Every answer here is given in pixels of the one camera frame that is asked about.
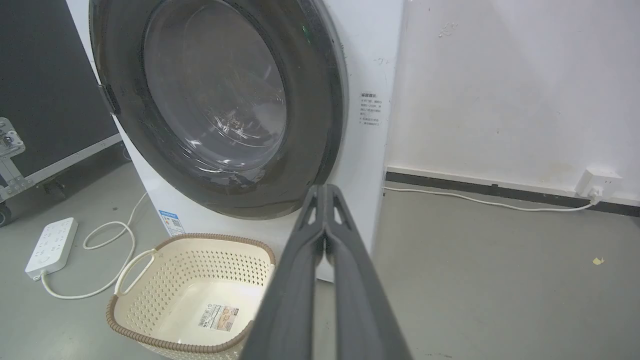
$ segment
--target white power strip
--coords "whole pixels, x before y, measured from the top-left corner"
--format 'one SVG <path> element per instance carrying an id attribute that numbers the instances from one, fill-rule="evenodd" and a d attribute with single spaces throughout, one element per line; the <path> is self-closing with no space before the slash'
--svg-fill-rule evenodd
<path id="1" fill-rule="evenodd" d="M 45 226 L 24 272 L 37 281 L 43 272 L 51 274 L 65 267 L 77 228 L 74 218 Z"/>

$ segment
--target label sticker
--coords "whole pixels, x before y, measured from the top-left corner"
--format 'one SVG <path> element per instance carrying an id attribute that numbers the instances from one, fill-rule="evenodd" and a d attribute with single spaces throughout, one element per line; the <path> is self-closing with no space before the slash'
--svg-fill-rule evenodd
<path id="1" fill-rule="evenodd" d="M 360 94 L 360 123 L 367 126 L 380 126 L 382 100 L 378 94 L 363 92 Z"/>
<path id="2" fill-rule="evenodd" d="M 164 222 L 164 226 L 166 226 L 166 229 L 169 231 L 169 234 L 171 234 L 171 236 L 184 234 L 184 228 L 180 223 L 180 219 L 178 219 L 178 215 L 167 213 L 166 211 L 162 210 L 158 210 L 158 212 L 160 212 L 160 217 Z"/>
<path id="3" fill-rule="evenodd" d="M 198 326 L 207 329 L 231 331 L 238 311 L 235 307 L 208 304 L 200 317 Z"/>

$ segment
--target laundry basket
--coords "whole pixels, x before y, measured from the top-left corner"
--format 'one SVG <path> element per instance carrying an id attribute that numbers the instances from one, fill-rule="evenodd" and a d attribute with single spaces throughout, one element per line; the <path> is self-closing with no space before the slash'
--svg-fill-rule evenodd
<path id="1" fill-rule="evenodd" d="M 131 285 L 131 268 L 150 261 Z M 216 234 L 174 236 L 136 256 L 107 307 L 111 328 L 176 359 L 235 359 L 251 329 L 275 267 L 255 240 Z"/>

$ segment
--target white wall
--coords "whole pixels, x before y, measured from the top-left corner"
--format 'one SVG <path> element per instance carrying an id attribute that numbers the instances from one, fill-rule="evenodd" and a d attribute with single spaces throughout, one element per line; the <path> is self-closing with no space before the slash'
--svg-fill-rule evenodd
<path id="1" fill-rule="evenodd" d="M 406 11 L 391 171 L 572 196 L 598 166 L 623 177 L 611 202 L 640 206 L 640 1 Z"/>

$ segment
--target gray floor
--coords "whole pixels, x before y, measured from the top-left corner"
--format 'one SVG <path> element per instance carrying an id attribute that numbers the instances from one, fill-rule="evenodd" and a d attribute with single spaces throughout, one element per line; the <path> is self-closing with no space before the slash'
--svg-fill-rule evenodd
<path id="1" fill-rule="evenodd" d="M 37 189 L 8 202 L 18 219 L 0 229 L 0 359 L 160 360 L 107 326 L 111 291 L 58 300 L 23 272 L 42 228 L 66 217 L 80 225 L 67 266 L 50 276 L 55 290 L 92 291 L 122 265 L 126 236 L 95 251 L 81 244 L 98 225 L 127 220 L 144 192 L 140 180 L 131 164 L 81 173 L 67 175 L 63 202 Z M 387 192 L 374 262 L 416 359 L 637 359 L 639 224 L 594 211 L 522 213 Z M 167 238 L 148 201 L 132 228 L 136 252 Z M 595 257 L 605 263 L 592 264 Z M 321 283 L 316 359 L 334 358 L 334 316 L 333 288 Z"/>

